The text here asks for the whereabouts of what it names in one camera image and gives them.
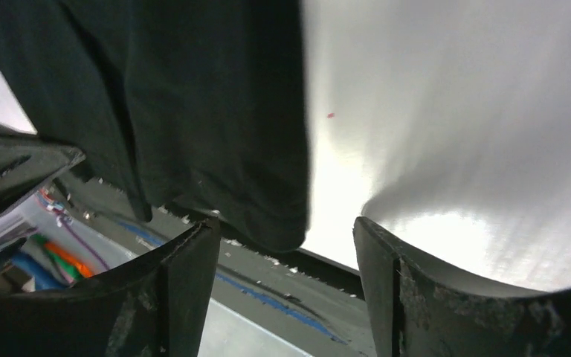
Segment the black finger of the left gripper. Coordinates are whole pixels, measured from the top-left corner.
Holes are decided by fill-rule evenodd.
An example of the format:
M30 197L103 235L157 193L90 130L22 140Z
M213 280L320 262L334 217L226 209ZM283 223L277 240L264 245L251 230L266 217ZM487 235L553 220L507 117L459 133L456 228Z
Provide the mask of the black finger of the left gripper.
M43 141L0 124L0 216L84 159L76 147Z

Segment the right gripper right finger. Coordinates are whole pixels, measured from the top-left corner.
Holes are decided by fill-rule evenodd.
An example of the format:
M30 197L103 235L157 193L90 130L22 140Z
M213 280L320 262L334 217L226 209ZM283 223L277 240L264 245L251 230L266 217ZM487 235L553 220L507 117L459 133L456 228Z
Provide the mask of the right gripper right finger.
M353 236L379 356L571 357L571 288L539 292L481 277L366 217Z

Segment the black t-shirt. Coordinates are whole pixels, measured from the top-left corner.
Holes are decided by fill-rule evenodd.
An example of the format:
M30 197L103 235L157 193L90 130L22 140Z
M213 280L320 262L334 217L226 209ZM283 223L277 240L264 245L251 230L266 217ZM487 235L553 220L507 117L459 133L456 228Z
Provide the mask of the black t-shirt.
M139 219L179 200L277 253L309 209L298 1L0 1L0 71L38 134Z

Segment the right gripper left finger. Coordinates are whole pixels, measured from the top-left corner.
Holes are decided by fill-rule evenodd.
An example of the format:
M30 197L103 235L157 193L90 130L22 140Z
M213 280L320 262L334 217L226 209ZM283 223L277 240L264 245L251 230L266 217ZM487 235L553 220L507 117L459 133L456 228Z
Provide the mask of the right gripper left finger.
M0 294L0 356L197 356L220 242L206 219L69 289Z

